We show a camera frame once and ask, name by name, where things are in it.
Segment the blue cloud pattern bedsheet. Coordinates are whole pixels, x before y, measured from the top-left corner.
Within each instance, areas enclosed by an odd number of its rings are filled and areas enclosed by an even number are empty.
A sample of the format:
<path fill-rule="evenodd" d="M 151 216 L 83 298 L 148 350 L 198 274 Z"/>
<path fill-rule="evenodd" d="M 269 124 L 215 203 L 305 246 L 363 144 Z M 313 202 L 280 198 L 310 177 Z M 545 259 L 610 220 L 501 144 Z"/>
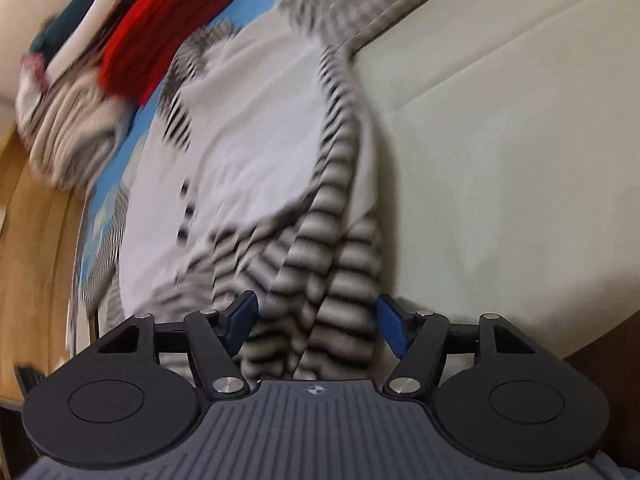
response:
<path fill-rule="evenodd" d="M 328 103 L 321 58 L 402 0 L 234 0 L 179 48 L 92 208 L 78 300 L 122 284 L 127 313 L 212 248 L 307 192 Z"/>

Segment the red folded cloth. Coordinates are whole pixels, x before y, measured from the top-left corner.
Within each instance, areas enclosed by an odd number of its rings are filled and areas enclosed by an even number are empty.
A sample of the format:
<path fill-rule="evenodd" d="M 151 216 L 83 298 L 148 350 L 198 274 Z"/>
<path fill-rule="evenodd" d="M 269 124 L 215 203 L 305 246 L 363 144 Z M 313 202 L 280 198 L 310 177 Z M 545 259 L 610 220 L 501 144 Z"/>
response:
<path fill-rule="evenodd" d="M 137 106 L 149 101 L 192 32 L 232 0 L 137 0 L 107 41 L 99 84 Z"/>

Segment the dark blue shark plush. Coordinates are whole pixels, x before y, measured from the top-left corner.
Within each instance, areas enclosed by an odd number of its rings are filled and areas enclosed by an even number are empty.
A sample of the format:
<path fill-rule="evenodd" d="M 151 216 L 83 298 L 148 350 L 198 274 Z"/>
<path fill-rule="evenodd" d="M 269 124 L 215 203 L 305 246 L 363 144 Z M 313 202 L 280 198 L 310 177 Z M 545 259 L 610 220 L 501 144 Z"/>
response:
<path fill-rule="evenodd" d="M 94 0 L 72 0 L 43 32 L 35 36 L 28 52 L 40 53 L 47 62 L 51 61 L 93 3 Z"/>

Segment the white folded clothes pile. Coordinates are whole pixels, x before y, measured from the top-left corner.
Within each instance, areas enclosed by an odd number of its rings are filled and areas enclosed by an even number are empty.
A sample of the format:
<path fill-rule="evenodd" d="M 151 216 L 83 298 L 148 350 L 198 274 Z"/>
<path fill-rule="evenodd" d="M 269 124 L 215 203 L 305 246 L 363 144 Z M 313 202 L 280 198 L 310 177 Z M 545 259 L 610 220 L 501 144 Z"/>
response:
<path fill-rule="evenodd" d="M 80 24 L 70 35 L 58 53 L 47 62 L 40 53 L 25 53 L 21 58 L 20 82 L 15 98 L 17 116 L 24 118 L 35 109 L 40 96 L 51 84 L 70 68 L 115 12 L 122 0 L 94 0 Z"/>

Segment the white black striped sweater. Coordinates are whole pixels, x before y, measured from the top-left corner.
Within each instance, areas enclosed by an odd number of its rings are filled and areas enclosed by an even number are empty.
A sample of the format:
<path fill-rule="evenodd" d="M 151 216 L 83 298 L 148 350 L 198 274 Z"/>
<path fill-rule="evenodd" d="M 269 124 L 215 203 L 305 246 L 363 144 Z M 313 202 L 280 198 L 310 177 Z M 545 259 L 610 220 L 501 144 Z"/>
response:
<path fill-rule="evenodd" d="M 360 379 L 381 271 L 376 148 L 349 59 L 367 31 L 291 24 L 194 32 L 176 52 L 134 174 L 81 291 L 106 327 L 179 322 L 254 292 L 251 382 Z"/>

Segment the wooden bed frame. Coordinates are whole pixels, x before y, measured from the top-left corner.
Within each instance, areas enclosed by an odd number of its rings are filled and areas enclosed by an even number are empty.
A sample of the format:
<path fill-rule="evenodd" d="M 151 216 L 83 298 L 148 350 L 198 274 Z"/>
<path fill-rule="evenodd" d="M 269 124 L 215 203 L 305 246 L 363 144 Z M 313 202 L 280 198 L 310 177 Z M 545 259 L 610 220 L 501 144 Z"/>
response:
<path fill-rule="evenodd" d="M 40 183 L 13 129 L 1 135 L 1 397 L 21 401 L 16 364 L 67 358 L 67 304 L 84 203 Z"/>

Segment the beige folded blanket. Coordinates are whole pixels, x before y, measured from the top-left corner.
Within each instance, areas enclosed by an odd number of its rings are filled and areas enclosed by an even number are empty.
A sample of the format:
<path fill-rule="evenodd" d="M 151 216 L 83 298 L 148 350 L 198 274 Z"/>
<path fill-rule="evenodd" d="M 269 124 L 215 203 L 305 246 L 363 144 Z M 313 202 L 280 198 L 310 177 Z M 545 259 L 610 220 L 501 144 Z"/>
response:
<path fill-rule="evenodd" d="M 51 188 L 89 195 L 128 133 L 134 106 L 105 93 L 99 74 L 59 80 L 18 130 L 30 168 Z"/>

